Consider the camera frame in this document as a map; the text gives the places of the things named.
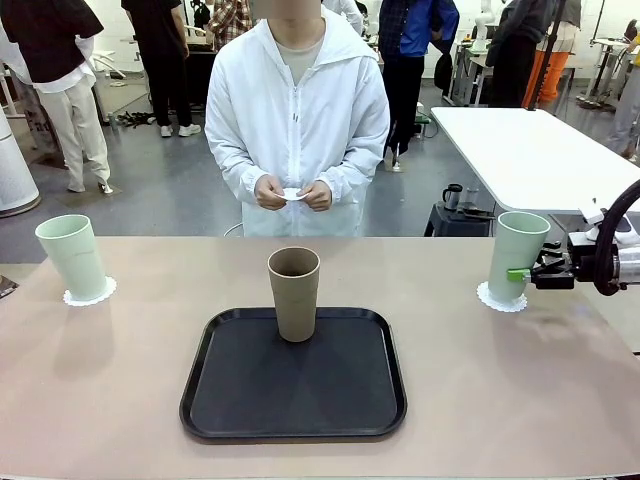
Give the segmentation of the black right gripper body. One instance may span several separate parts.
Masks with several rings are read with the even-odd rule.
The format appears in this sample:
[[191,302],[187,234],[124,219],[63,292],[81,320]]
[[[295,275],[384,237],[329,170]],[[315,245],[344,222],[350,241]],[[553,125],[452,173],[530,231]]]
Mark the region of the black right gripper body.
[[600,237],[590,240],[585,232],[572,232],[567,249],[571,272],[578,282],[608,282],[608,246]]

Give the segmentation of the person's right hand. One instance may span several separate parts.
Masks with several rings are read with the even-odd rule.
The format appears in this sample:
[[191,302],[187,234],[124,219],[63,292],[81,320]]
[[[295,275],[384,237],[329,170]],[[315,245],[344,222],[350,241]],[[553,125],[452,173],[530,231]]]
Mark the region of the person's right hand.
[[277,211],[286,205],[281,184],[279,180],[272,175],[262,175],[257,180],[254,194],[256,202],[261,208]]

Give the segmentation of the person's left hand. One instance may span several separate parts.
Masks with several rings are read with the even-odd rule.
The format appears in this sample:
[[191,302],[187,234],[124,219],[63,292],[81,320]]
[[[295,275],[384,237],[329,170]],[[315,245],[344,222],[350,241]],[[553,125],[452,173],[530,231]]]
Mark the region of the person's left hand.
[[299,192],[304,203],[315,212],[327,211],[332,205],[332,192],[329,186],[317,180]]

